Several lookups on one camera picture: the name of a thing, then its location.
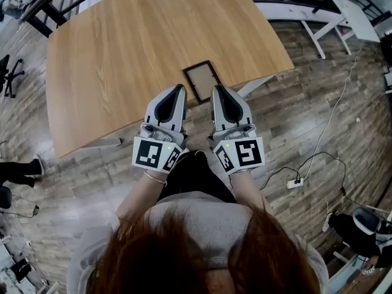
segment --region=white desk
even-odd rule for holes
[[[334,29],[342,41],[347,53],[351,55],[351,51],[346,44],[346,40],[351,36],[356,35],[358,39],[361,40],[370,40],[373,42],[380,42],[380,39],[375,32],[373,26],[371,25],[368,17],[362,11],[362,9],[356,4],[352,3],[349,0],[332,0],[338,9],[341,11],[341,16],[336,17],[335,20],[329,22],[322,29],[313,33],[307,23],[305,21],[301,21],[303,26],[306,28],[306,31],[309,33],[313,43],[315,44],[318,52],[320,53],[321,58],[325,59],[324,51],[322,50],[318,40],[323,37],[326,33]],[[351,31],[342,35],[337,26],[344,22],[345,24],[351,27]]]

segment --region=hand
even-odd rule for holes
[[[379,256],[370,257],[369,260],[367,261],[364,269],[369,270],[370,268],[372,268],[373,266],[375,266],[377,264],[378,260],[379,260]]]

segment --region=white cable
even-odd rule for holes
[[[317,148],[319,147],[321,138],[323,137],[323,135],[324,135],[326,129],[328,128],[328,126],[329,126],[329,124],[330,124],[330,122],[331,122],[331,119],[332,119],[332,116],[333,116],[333,111],[335,110],[335,108],[336,108],[337,104],[339,103],[339,101],[341,101],[341,99],[342,99],[342,96],[343,96],[343,94],[344,94],[344,92],[345,92],[345,88],[346,88],[346,86],[347,86],[347,80],[351,77],[351,73],[352,73],[354,67],[356,66],[356,62],[357,62],[357,60],[358,60],[358,57],[360,56],[360,53],[361,53],[361,50],[362,50],[362,46],[363,46],[363,43],[361,44],[361,48],[358,50],[358,53],[356,54],[356,57],[355,57],[355,60],[354,60],[354,65],[353,65],[353,66],[351,67],[351,69],[350,69],[350,74],[349,74],[348,77],[346,77],[345,80],[344,80],[343,91],[342,91],[342,93],[341,93],[339,99],[337,100],[337,102],[336,102],[335,105],[333,106],[332,111],[331,111],[330,118],[328,119],[328,122],[327,122],[327,124],[326,124],[326,126],[325,126],[323,132],[321,133],[320,137],[318,138],[316,148],[314,149],[314,152],[313,152],[313,157],[312,157],[311,165],[309,166],[309,169],[308,169],[308,171],[307,171],[307,173],[306,173],[304,179],[307,178],[307,176],[309,175],[309,172],[311,171],[312,164],[313,164],[313,159],[314,159],[314,154],[316,153]]]

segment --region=shoe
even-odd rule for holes
[[[324,221],[323,228],[322,228],[322,231],[323,231],[323,232],[327,232],[328,229],[330,228],[330,224],[328,223],[328,221],[329,221],[329,219],[330,219],[330,217],[331,217],[332,215],[333,215],[333,213],[327,214],[327,216],[326,216],[326,218],[325,218],[325,221]]]
[[[34,177],[35,182],[34,182],[34,189],[43,189],[42,187],[42,177],[41,176],[35,176]]]
[[[41,157],[38,154],[35,154],[33,159],[37,159],[38,160],[39,165],[41,166],[41,174],[40,175],[44,175],[45,174],[45,168],[43,167]]]

